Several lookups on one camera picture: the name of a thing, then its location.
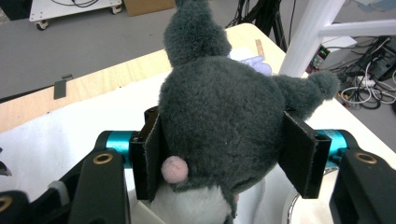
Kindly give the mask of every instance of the cardboard box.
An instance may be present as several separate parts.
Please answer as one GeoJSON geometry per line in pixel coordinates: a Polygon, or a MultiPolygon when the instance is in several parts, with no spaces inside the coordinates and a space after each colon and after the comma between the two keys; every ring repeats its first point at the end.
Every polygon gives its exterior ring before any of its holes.
{"type": "Polygon", "coordinates": [[[130,16],[138,16],[175,7],[174,0],[124,0],[124,4],[130,16]]]}

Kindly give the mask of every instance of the caster wheel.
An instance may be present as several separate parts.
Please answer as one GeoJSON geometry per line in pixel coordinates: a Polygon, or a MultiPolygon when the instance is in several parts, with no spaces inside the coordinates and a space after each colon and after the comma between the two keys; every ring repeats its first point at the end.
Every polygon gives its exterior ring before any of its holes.
{"type": "Polygon", "coordinates": [[[117,15],[120,12],[122,12],[121,5],[115,6],[115,7],[111,7],[111,13],[113,13],[113,15],[117,15]]]}
{"type": "Polygon", "coordinates": [[[49,23],[47,21],[37,21],[35,23],[35,27],[39,31],[43,31],[43,30],[47,29],[48,26],[49,26],[49,23]]]}

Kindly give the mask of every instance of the gray floor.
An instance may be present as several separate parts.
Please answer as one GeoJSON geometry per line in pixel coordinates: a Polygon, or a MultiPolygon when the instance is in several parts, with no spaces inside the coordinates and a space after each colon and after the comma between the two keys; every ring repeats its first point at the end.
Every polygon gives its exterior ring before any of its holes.
{"type": "MultiPolygon", "coordinates": [[[[306,2],[297,3],[293,29],[306,2]]],[[[346,1],[336,20],[389,17],[381,12],[361,12],[353,4],[346,1]],[[355,11],[355,18],[351,17],[351,11],[355,11]]],[[[225,26],[233,19],[237,0],[212,0],[210,6],[215,21],[225,26]]],[[[292,0],[284,0],[281,14],[286,39],[289,39],[291,10],[292,0]]],[[[49,28],[43,32],[28,20],[0,21],[0,98],[51,85],[66,74],[81,77],[162,49],[163,31],[174,13],[174,9],[168,9],[129,17],[125,10],[112,15],[109,9],[101,9],[51,20],[49,28]]],[[[389,105],[374,111],[351,112],[396,150],[396,116],[389,105]]]]}

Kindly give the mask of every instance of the gray plush toy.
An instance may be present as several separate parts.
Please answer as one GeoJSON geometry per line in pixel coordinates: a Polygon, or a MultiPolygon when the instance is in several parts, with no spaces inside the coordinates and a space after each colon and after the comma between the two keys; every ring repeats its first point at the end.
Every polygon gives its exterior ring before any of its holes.
{"type": "Polygon", "coordinates": [[[277,163],[283,111],[307,119],[338,79],[266,77],[227,57],[231,45],[206,0],[176,3],[164,34],[173,71],[159,101],[164,181],[150,208],[168,224],[233,223],[237,195],[277,163]]]}

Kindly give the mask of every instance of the white pole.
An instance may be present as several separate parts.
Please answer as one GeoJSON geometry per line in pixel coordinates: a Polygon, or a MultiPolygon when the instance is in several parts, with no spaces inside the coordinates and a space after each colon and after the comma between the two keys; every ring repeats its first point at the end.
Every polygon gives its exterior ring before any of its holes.
{"type": "Polygon", "coordinates": [[[323,27],[319,36],[396,35],[396,20],[359,21],[323,27]]]}
{"type": "Polygon", "coordinates": [[[290,42],[279,74],[301,77],[318,50],[323,36],[319,31],[331,25],[345,0],[310,0],[290,42]]]}

